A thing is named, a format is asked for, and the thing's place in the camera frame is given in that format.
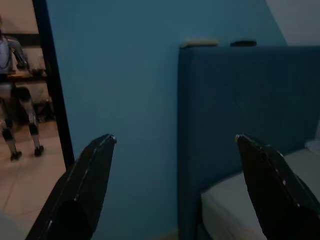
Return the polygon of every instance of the tiled floor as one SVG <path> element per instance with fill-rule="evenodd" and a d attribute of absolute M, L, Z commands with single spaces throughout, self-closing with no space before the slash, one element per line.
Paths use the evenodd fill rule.
<path fill-rule="evenodd" d="M 52 188 L 66 170 L 56 123 L 40 123 L 39 131 L 40 143 L 44 146 L 41 157 L 34 157 L 28 126 L 15 133 L 16 147 L 22 152 L 19 161 L 10 162 L 8 146 L 0 140 L 0 228 L 5 226 L 3 221 L 9 219 L 14 228 L 21 230 L 14 238 L 17 240 L 27 235 Z"/>

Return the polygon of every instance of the humanoid robot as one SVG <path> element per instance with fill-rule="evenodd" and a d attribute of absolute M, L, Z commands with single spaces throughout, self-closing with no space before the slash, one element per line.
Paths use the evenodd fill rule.
<path fill-rule="evenodd" d="M 37 117 L 33 107 L 29 90 L 26 87 L 16 87 L 8 79 L 8 73 L 13 69 L 12 53 L 17 61 L 18 69 L 29 69 L 29 64 L 24 56 L 20 43 L 12 37 L 4 36 L 1 33 L 2 19 L 0 16 L 0 127 L 2 136 L 11 152 L 11 161 L 18 160 L 22 153 L 17 151 L 15 137 L 13 135 L 13 122 L 8 119 L 4 100 L 16 97 L 28 115 L 29 131 L 34 142 L 34 155 L 39 157 L 44 151 L 44 147 L 39 142 L 39 129 Z"/>

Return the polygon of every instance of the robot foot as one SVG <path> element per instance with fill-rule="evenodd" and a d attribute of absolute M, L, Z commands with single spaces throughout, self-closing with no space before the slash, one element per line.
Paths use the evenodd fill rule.
<path fill-rule="evenodd" d="M 39 146 L 34 150 L 34 155 L 36 157 L 40 157 L 43 152 L 44 152 L 44 146 Z"/>
<path fill-rule="evenodd" d="M 18 161 L 21 156 L 22 156 L 22 152 L 20 151 L 17 151 L 16 153 L 12 153 L 10 157 L 11 162 Z"/>

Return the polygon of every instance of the blue wall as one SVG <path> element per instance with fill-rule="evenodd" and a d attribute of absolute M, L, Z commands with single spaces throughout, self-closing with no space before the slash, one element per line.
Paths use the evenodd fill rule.
<path fill-rule="evenodd" d="M 285 41 L 264 0 L 47 0 L 75 155 L 118 138 L 95 240 L 177 227 L 179 43 Z"/>

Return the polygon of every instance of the doorway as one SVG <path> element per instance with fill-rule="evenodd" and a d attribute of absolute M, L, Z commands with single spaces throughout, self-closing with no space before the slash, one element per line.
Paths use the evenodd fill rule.
<path fill-rule="evenodd" d="M 30 71 L 17 69 L 13 57 L 9 79 L 29 90 L 44 146 L 43 154 L 35 157 L 26 112 L 16 99 L 6 100 L 22 156 L 10 161 L 8 146 L 0 139 L 0 225 L 6 228 L 0 232 L 25 237 L 55 183 L 75 159 L 46 1 L 0 0 L 0 16 L 2 33 L 16 38 L 27 57 Z"/>

